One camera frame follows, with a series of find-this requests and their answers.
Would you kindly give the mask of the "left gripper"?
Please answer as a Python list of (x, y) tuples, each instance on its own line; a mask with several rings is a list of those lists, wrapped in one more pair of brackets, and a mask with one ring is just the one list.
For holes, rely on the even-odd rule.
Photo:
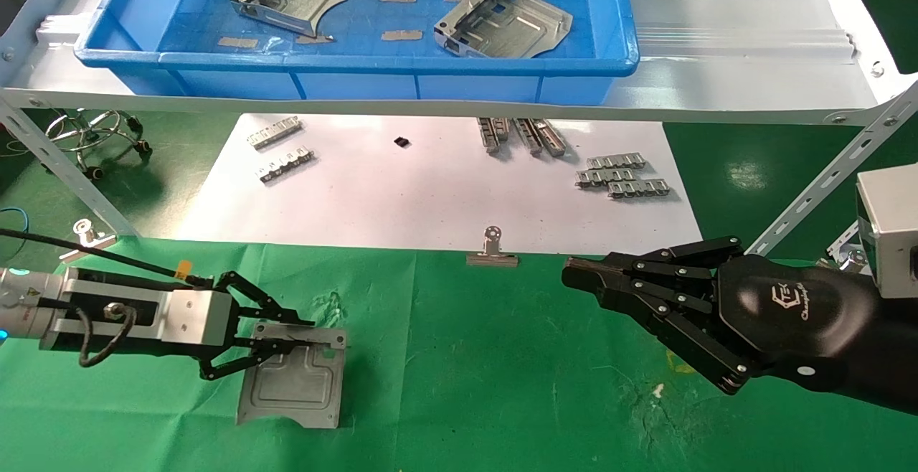
[[(232, 291), (252, 300), (256, 306), (241, 306), (230, 295)], [(105, 308), (111, 304), (131, 306), (136, 315), (131, 330), (115, 345), (115, 354), (213, 357), (225, 351), (234, 339), (238, 325), (234, 315), (302, 327), (316, 325), (315, 321), (301, 318), (295, 309), (280, 306), (235, 270), (220, 275), (214, 280), (214, 291), (207, 291), (183, 283), (71, 268), (68, 300), (79, 306), (92, 322), (93, 334), (87, 350), (94, 356), (111, 343), (127, 321), (125, 316), (118, 321), (106, 318)], [(248, 354), (216, 365), (209, 359), (200, 359), (200, 378), (221, 379), (308, 345), (307, 341), (280, 339), (240, 339), (239, 342), (243, 342)]]

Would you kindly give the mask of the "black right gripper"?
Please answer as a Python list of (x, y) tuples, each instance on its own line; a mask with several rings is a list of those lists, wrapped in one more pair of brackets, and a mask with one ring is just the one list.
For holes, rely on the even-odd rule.
[[(882, 298), (866, 275), (738, 258), (743, 253), (738, 237), (719, 237), (645, 254), (570, 257), (562, 283), (629, 316), (728, 395), (755, 367), (725, 325), (751, 346), (760, 374), (916, 413), (915, 298)], [(717, 268), (724, 323), (714, 309)]]

